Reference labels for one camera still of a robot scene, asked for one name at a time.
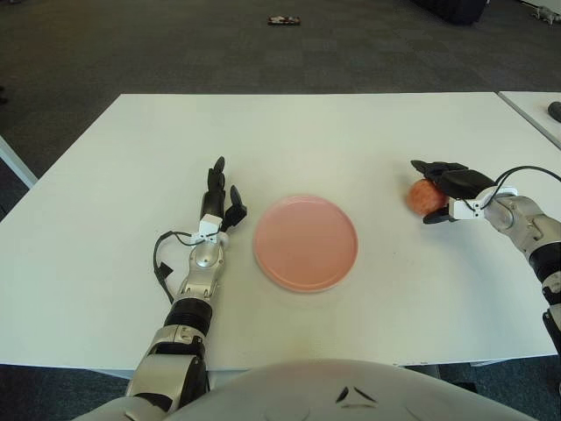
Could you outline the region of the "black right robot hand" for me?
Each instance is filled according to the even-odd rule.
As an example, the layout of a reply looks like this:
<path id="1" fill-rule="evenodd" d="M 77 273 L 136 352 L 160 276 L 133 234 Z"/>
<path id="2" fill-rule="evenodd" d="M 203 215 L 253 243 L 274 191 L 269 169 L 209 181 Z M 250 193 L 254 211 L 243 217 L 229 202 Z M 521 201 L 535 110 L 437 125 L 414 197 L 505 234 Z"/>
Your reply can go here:
<path id="1" fill-rule="evenodd" d="M 423 217 L 426 225 L 483 219 L 485 209 L 495 198 L 518 195 L 516 188 L 500 187 L 498 182 L 459 163 L 419 160 L 410 163 L 446 198 L 444 204 Z"/>

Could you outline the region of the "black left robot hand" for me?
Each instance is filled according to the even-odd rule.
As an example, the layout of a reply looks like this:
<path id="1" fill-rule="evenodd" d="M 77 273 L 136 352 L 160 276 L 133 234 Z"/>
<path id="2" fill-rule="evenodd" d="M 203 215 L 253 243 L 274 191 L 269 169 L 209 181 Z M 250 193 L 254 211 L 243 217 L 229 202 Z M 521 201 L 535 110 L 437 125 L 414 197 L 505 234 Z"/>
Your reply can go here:
<path id="1" fill-rule="evenodd" d="M 225 159 L 220 156 L 214 166 L 208 170 L 207 191 L 202 197 L 200 219 L 210 223 L 209 233 L 205 237 L 216 236 L 237 226 L 246 216 L 247 207 L 235 185 L 231 185 L 231 206 L 224 208 L 226 198 L 226 180 L 224 175 Z"/>

